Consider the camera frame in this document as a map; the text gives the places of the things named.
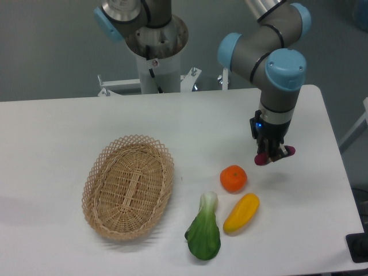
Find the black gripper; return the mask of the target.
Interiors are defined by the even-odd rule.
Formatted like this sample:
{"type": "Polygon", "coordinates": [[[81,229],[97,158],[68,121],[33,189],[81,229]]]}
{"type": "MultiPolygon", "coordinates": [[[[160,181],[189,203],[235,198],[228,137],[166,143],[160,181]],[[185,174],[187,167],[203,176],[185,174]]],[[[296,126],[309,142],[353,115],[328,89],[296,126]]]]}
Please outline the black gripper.
{"type": "Polygon", "coordinates": [[[261,115],[261,110],[257,110],[254,117],[250,119],[252,137],[258,145],[257,154],[268,152],[269,162],[276,162],[288,157],[289,152],[282,143],[289,129],[290,121],[283,124],[272,124],[262,119],[261,115]]]}

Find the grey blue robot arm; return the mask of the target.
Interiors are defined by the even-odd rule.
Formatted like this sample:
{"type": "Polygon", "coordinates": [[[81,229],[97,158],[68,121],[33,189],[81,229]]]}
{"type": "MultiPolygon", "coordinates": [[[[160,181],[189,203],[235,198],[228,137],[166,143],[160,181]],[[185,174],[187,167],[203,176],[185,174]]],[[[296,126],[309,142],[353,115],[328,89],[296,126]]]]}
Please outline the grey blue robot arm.
{"type": "MultiPolygon", "coordinates": [[[[250,127],[258,146],[255,163],[263,166],[295,152],[284,137],[305,82],[306,60],[291,45],[310,29],[311,15],[303,5],[286,1],[248,1],[247,6],[259,29],[249,38],[225,36],[217,59],[261,91],[250,127]]],[[[188,31],[170,1],[102,1],[94,18],[111,40],[124,40],[136,56],[142,93],[180,90],[180,53],[188,31]]]]}

